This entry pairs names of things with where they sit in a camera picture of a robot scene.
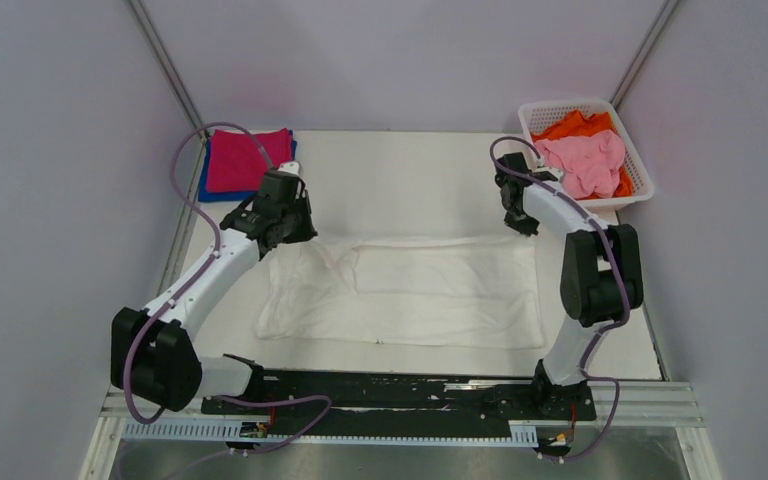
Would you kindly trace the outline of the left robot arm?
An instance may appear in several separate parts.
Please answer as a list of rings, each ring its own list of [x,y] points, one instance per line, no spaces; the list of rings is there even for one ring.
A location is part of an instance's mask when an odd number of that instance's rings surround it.
[[[300,164],[268,170],[255,194],[208,224],[213,238],[198,260],[144,307],[124,307],[112,320],[111,383],[130,410],[138,398],[169,411],[217,396],[243,413],[265,403],[262,366],[234,354],[202,356],[194,343],[230,288],[270,251],[316,237]]]

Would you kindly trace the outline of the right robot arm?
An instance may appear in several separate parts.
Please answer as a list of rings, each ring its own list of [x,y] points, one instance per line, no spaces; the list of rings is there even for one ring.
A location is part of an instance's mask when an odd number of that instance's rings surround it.
[[[564,241],[559,295],[565,319],[530,392],[535,411],[552,418],[569,407],[568,387],[591,379],[587,364],[601,337],[626,324],[643,303],[639,235],[586,210],[552,174],[530,170],[521,152],[494,164],[505,224],[525,236],[547,230]]]

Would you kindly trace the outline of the white t-shirt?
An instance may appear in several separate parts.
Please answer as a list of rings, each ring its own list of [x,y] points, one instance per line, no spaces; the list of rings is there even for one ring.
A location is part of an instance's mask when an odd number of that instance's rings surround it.
[[[535,245],[516,235],[322,237],[268,257],[256,324],[284,338],[431,347],[545,346]]]

